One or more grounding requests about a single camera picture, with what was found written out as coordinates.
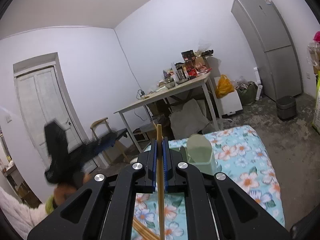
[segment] light switch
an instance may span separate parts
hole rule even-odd
[[[7,123],[11,122],[11,115],[6,115],[5,120],[7,121]]]

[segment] silver refrigerator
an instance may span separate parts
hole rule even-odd
[[[273,100],[302,93],[298,59],[269,0],[234,0],[232,14],[257,63],[264,94]]]

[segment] table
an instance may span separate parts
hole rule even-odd
[[[191,89],[194,89],[196,87],[202,87],[203,89],[203,92],[204,92],[204,95],[205,95],[205,98],[207,100],[207,103],[208,103],[208,106],[209,106],[209,110],[210,110],[210,114],[211,114],[211,117],[212,117],[212,121],[213,121],[213,125],[214,125],[214,128],[216,131],[219,130],[219,126],[218,126],[218,122],[217,122],[217,119],[216,119],[216,116],[215,116],[215,113],[214,113],[214,108],[213,108],[213,105],[212,105],[212,101],[210,99],[210,95],[209,95],[209,91],[207,89],[207,86],[206,86],[206,83],[208,83],[208,85],[210,86],[210,89],[212,91],[212,94],[213,94],[213,98],[214,98],[214,101],[215,101],[215,104],[217,106],[217,97],[216,97],[216,94],[214,93],[214,87],[215,87],[215,83],[214,85],[212,84],[212,81],[210,79],[210,72],[209,73],[206,73],[206,74],[202,74],[192,80],[188,80],[187,82],[184,82],[180,85],[175,85],[174,88],[171,88],[171,89],[164,89],[164,90],[161,90],[159,92],[156,92],[156,93],[153,93],[153,94],[148,94],[148,98],[146,99],[140,99],[140,100],[137,100],[135,101],[134,103],[128,105],[127,107],[124,107],[116,112],[115,113],[119,113],[120,116],[121,116],[121,119],[122,121],[124,122],[124,125],[126,126],[126,128],[128,129],[128,132],[132,138],[132,141],[134,142],[134,144],[136,145],[136,147],[138,148],[139,152],[142,152],[142,149],[141,147],[139,146],[137,140],[135,139],[133,133],[132,133],[132,130],[130,129],[129,125],[128,125],[128,122],[126,121],[125,117],[124,117],[124,113],[125,112],[128,112],[130,110],[133,110],[133,109],[136,109],[140,106],[143,106],[149,119],[150,119],[150,122],[153,122],[152,120],[152,117],[147,109],[147,104],[150,104],[150,103],[153,103],[155,101],[158,101],[158,100],[161,100],[161,99],[164,99],[164,98],[167,98],[167,97],[170,97],[170,96],[173,96],[173,95],[176,95],[176,94],[179,94],[179,93],[182,93],[184,91],[187,91],[187,90],[191,90]],[[222,119],[222,116],[221,116],[221,111],[220,109],[217,107],[218,109],[218,113],[219,113],[219,118]]]

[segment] white door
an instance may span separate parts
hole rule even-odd
[[[81,143],[63,102],[54,67],[18,76],[15,82],[23,121],[32,143],[38,150],[44,165],[48,168],[51,160],[44,137],[46,123],[56,119],[65,129],[69,152]],[[96,167],[94,161],[91,160],[84,166],[84,171],[91,172]]]

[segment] translucent container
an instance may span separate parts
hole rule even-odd
[[[187,160],[203,173],[214,175],[218,172],[211,143],[203,135],[194,134],[188,139]]]

